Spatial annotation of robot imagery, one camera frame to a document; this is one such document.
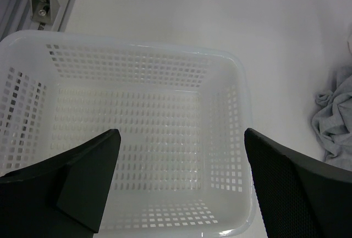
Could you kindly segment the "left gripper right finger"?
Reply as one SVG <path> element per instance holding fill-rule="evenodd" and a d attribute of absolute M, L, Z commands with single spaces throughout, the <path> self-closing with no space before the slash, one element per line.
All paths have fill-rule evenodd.
<path fill-rule="evenodd" d="M 268 237 L 351 237 L 351 172 L 248 128 L 245 150 Z"/>

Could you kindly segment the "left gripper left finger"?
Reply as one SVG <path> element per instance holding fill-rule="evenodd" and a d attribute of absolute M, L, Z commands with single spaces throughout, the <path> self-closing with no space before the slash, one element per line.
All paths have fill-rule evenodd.
<path fill-rule="evenodd" d="M 93 237 L 99 232 L 121 136 L 82 145 L 1 176 L 1 237 Z"/>

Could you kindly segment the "grey tank top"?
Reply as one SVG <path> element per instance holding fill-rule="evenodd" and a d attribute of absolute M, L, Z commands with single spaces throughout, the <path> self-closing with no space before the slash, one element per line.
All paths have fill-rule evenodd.
<path fill-rule="evenodd" d="M 311 125 L 326 150 L 324 162 L 351 171 L 351 66 L 337 70 L 334 79 L 334 90 L 316 95 L 321 109 Z"/>

